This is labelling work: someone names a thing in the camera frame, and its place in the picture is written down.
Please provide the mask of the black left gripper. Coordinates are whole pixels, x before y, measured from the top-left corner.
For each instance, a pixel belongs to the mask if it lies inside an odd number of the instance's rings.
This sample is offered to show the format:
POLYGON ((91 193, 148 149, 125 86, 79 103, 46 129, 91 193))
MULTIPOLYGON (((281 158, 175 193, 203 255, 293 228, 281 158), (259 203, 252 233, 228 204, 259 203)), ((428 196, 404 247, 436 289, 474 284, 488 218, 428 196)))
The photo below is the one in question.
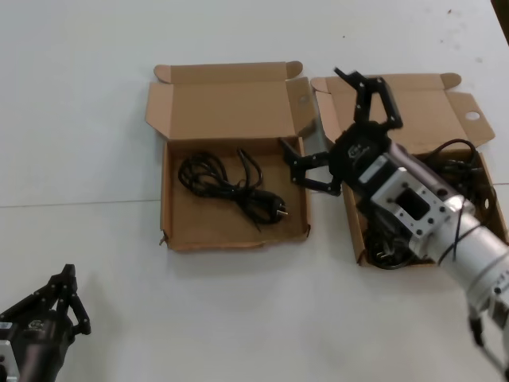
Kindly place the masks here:
POLYGON ((1 340, 9 341, 14 351, 30 345, 66 349, 76 336, 90 334, 91 322, 76 291, 73 264, 66 264, 43 287, 1 313, 1 340))

